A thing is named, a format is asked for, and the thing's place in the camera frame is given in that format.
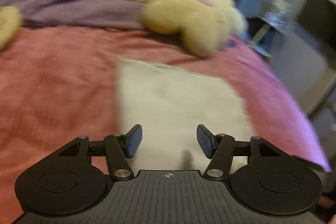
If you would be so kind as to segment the cream ribbed knit sweater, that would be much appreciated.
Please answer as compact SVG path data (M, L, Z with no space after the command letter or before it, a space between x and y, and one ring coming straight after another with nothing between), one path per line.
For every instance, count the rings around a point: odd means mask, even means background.
M118 61L123 131L136 124L141 144L130 166L147 170L199 170L209 164L197 141L197 126L248 141L255 135L244 99L218 77L180 67L131 59Z

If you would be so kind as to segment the black wall television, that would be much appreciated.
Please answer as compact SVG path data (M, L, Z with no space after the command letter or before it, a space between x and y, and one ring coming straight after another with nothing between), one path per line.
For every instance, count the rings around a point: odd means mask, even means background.
M330 0L305 0L296 23L315 38L329 60L335 60L335 3Z

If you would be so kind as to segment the yellow kiss emoji pillow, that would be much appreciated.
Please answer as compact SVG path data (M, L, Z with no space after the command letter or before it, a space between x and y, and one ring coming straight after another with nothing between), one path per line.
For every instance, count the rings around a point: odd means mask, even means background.
M23 26L23 16L14 6L1 7L0 49L4 50Z

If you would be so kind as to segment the pink ribbed bedspread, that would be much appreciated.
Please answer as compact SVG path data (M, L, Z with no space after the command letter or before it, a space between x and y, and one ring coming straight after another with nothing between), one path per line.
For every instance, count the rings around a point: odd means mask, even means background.
M14 193L28 167L79 135L119 132L117 59L220 77L243 97L257 134L291 155L330 166L313 127L268 65L236 36L200 59L176 36L72 26L23 28L1 52L1 223L21 214Z

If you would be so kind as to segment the small side table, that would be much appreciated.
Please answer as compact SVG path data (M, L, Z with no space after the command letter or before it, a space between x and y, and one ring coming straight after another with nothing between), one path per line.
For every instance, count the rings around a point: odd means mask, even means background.
M248 18L248 24L248 45L265 60L271 60L286 36L284 27L263 16Z

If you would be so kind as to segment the yellow flower plush pillow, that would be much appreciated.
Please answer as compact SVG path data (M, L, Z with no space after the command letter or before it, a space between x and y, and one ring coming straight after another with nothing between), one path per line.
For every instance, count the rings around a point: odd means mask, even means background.
M179 34L183 47L195 56L210 57L232 35L248 30L234 0L135 0L143 3L141 22L163 35Z

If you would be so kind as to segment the wrapped flower bouquet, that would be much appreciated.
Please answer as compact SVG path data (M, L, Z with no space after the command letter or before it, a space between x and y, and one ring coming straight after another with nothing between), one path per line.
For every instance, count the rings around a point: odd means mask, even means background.
M291 4L284 0L271 0L264 18L277 27L286 24Z

